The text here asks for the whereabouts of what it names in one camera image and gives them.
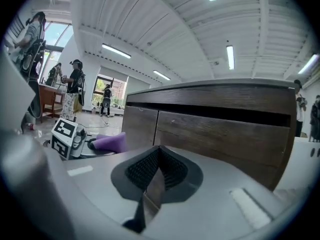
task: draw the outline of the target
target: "purple cushion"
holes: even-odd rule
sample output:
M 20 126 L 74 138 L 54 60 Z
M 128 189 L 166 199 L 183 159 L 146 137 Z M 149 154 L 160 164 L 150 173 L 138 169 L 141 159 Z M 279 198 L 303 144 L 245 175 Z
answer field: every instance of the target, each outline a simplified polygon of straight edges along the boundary
M 110 136 L 108 136 L 108 135 L 98 134 L 98 135 L 96 136 L 96 139 L 97 139 L 97 140 L 99 140 L 99 139 L 107 138 L 107 137 L 110 137 Z
M 91 142 L 96 150 L 107 150 L 116 153 L 127 151 L 126 133 L 122 132 L 116 136 L 102 135 Z

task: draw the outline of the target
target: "wooden drawer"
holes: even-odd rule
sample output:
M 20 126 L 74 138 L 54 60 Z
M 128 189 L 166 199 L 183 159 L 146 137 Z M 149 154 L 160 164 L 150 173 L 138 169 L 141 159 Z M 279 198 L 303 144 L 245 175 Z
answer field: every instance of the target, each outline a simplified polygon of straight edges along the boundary
M 288 135 L 288 127 L 160 111 L 154 144 L 228 162 L 268 187 Z
M 157 103 L 219 107 L 291 115 L 294 90 L 250 85 L 213 85 L 131 94 L 128 103 Z
M 128 150 L 152 146 L 158 111 L 126 106 L 123 113 L 122 132 L 126 134 Z

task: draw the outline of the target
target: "wooden cabinet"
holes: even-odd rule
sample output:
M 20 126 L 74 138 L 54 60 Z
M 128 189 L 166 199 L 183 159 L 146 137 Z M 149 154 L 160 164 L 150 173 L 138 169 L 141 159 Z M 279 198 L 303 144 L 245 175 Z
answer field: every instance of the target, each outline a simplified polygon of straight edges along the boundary
M 122 131 L 129 149 L 172 146 L 232 164 L 273 190 L 296 130 L 293 83 L 222 79 L 130 93 Z
M 160 111 L 154 144 L 223 160 L 269 187 L 288 134 L 288 127 Z
M 125 132 L 128 150 L 154 144 L 158 111 L 126 106 L 123 113 L 122 132 Z

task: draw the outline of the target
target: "patterned pants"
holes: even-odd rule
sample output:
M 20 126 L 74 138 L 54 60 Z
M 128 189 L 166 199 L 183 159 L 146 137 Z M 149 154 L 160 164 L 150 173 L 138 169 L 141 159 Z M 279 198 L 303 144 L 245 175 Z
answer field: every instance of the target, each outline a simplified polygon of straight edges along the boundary
M 72 121 L 74 119 L 74 104 L 78 93 L 66 93 L 63 98 L 60 117 Z

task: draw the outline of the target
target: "white ceiling panel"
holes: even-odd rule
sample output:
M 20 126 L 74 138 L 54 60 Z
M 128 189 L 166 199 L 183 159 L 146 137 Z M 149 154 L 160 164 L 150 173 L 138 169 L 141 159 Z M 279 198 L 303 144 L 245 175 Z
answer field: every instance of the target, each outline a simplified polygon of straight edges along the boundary
M 318 52 L 293 0 L 77 0 L 80 44 L 154 77 L 175 81 L 296 74 Z M 124 60 L 102 43 L 132 57 Z M 226 46 L 233 45 L 229 70 Z

